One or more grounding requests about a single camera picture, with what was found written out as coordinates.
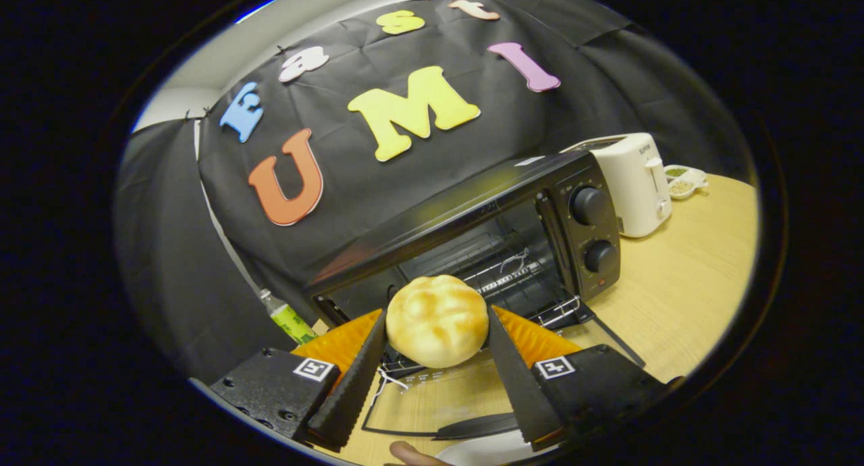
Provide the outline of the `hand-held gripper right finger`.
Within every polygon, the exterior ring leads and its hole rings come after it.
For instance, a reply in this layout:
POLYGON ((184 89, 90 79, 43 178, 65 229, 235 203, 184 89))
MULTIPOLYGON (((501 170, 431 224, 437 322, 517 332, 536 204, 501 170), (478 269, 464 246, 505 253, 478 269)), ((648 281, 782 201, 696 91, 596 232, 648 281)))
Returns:
POLYGON ((489 346, 516 425, 536 451, 608 435, 669 392, 613 347, 582 348, 495 305, 489 346))

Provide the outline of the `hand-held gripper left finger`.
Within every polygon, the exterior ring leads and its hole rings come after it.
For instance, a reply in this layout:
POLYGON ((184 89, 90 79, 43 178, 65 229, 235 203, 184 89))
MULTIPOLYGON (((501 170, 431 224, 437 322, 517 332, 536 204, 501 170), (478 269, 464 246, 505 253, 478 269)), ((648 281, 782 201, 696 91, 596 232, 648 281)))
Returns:
POLYGON ((265 430, 338 451, 363 409, 385 338, 385 312, 373 310, 291 352, 265 347, 209 390, 265 430))

